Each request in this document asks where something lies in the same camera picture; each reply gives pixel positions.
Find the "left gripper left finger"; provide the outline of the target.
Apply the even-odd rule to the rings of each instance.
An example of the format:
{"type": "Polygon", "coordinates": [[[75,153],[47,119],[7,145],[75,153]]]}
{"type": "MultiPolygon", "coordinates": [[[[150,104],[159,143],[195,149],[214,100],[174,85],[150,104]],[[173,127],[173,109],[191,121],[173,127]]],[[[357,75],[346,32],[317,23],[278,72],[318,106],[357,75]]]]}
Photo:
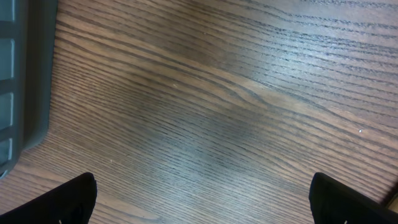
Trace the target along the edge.
{"type": "Polygon", "coordinates": [[[97,197],[94,175],[86,172],[1,215],[1,224],[88,224],[97,197]]]}

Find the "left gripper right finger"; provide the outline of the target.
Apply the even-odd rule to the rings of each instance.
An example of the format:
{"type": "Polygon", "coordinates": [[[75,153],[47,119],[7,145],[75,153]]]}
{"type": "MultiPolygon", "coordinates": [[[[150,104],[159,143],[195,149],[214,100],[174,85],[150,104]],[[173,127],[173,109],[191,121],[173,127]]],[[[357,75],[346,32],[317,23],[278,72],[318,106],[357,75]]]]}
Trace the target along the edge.
{"type": "Polygon", "coordinates": [[[309,191],[315,224],[395,224],[397,213],[332,177],[317,172],[309,191]]]}

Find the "grey plastic shopping basket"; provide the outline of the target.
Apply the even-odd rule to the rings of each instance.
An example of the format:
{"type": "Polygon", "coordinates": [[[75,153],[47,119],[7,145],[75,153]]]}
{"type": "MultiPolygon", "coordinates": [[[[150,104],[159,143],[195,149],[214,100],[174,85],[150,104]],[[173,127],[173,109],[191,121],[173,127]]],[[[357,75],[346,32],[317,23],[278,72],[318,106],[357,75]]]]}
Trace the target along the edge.
{"type": "Polygon", "coordinates": [[[1,0],[1,177],[49,129],[57,0],[1,0]]]}

